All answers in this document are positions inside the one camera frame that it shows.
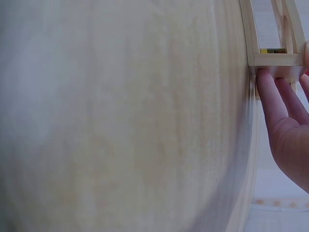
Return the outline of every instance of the finger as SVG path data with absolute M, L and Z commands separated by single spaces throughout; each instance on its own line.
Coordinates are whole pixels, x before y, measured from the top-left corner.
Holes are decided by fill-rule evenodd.
M 283 78 L 278 78 L 275 84 L 288 110 L 289 117 L 295 119 L 300 125 L 308 125 L 309 114 L 289 83 Z
M 309 101 L 309 76 L 306 74 L 302 75 L 302 77 L 299 79 L 299 82 L 305 92 L 307 100 Z
M 306 48 L 305 48 L 305 63 L 306 63 L 306 67 L 309 68 L 309 41 L 306 43 Z
M 271 131 L 276 127 L 278 122 L 288 118 L 288 112 L 275 82 L 268 71 L 259 70 L 256 81 L 265 113 L 266 125 L 268 130 Z

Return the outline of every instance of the curved wooden surface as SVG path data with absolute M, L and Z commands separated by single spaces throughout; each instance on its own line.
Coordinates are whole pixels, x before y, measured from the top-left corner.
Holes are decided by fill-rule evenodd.
M 5 0 L 1 231 L 234 232 L 254 185 L 239 0 Z

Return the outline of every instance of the hand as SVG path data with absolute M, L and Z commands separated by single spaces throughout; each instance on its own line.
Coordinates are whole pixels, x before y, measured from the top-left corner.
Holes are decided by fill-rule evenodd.
M 309 67 L 309 44 L 306 46 Z M 303 190 L 309 193 L 309 114 L 282 78 L 273 80 L 266 70 L 257 75 L 273 158 L 279 168 Z M 309 101 L 309 76 L 300 84 Z

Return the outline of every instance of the wooden frame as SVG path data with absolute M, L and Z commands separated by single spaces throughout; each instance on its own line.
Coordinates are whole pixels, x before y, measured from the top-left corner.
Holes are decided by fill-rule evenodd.
M 261 54 L 251 0 L 239 0 L 242 12 L 248 65 L 253 80 L 259 69 L 267 69 L 274 78 L 282 77 L 293 87 L 305 73 L 305 35 L 294 0 L 270 0 L 276 19 L 281 47 L 286 54 Z

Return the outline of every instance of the wood grain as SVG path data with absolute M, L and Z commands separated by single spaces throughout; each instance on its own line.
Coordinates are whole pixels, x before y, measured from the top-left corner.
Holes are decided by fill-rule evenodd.
M 258 112 L 239 0 L 1 4 L 1 231 L 242 230 Z

